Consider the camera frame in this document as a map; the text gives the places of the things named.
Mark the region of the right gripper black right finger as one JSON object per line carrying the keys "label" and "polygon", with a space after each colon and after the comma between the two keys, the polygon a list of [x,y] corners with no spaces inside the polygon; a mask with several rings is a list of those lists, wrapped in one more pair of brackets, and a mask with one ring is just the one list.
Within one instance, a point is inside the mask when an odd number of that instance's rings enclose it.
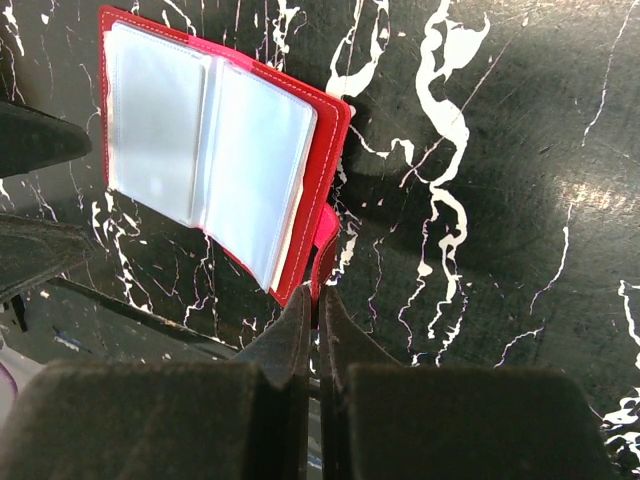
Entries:
{"label": "right gripper black right finger", "polygon": [[612,479],[580,388],[545,369],[407,367],[318,300],[327,479]]}

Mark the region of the red leather card holder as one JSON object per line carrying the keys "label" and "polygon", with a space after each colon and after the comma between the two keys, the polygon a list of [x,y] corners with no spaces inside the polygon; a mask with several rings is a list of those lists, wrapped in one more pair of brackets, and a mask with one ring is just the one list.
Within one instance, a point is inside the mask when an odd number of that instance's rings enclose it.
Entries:
{"label": "red leather card holder", "polygon": [[318,298],[339,220],[327,198],[349,106],[236,50],[99,11],[108,186],[216,241],[286,303]]}

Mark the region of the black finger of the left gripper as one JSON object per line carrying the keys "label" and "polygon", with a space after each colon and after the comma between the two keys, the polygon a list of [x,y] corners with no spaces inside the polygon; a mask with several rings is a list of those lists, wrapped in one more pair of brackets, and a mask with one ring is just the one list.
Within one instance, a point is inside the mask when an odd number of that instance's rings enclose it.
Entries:
{"label": "black finger of the left gripper", "polygon": [[91,258],[95,247],[78,226],[1,215],[1,301]]}
{"label": "black finger of the left gripper", "polygon": [[92,151],[86,131],[36,109],[1,101],[1,177],[75,160]]}

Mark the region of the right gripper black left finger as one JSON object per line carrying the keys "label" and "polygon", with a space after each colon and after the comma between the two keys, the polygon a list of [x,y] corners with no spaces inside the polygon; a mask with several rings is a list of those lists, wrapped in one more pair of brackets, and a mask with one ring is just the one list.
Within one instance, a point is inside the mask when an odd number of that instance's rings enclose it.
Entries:
{"label": "right gripper black left finger", "polygon": [[302,479],[311,294],[229,360],[55,362],[1,431],[5,479]]}

